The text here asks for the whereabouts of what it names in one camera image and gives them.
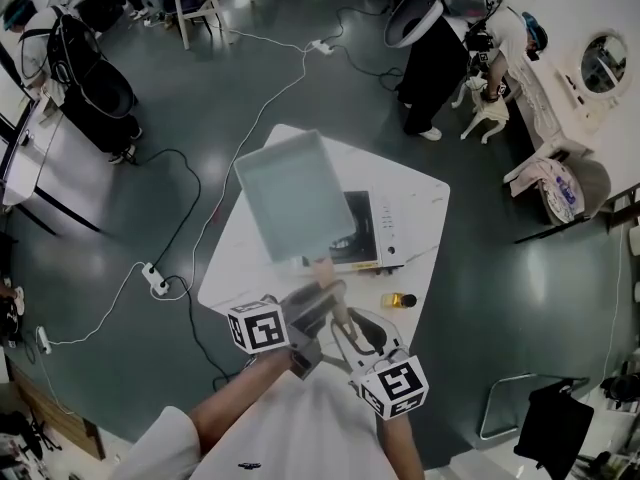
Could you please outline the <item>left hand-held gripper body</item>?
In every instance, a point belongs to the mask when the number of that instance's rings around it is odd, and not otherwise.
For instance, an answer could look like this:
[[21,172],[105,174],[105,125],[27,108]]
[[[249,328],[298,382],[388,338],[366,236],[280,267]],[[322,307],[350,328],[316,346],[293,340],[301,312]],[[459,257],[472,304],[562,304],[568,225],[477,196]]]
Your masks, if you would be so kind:
[[280,349],[289,352],[291,372],[301,380],[322,360],[321,346],[304,328],[303,318],[287,315],[270,295],[228,309],[227,321],[235,345],[253,358]]

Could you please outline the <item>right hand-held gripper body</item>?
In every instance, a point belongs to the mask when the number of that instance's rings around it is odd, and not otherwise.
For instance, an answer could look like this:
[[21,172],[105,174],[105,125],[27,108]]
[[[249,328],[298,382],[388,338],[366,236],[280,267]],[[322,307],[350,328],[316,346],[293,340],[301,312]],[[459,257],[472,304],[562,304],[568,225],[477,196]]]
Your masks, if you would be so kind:
[[357,396],[382,419],[393,419],[424,404],[429,384],[417,356],[406,346],[377,353],[347,354]]

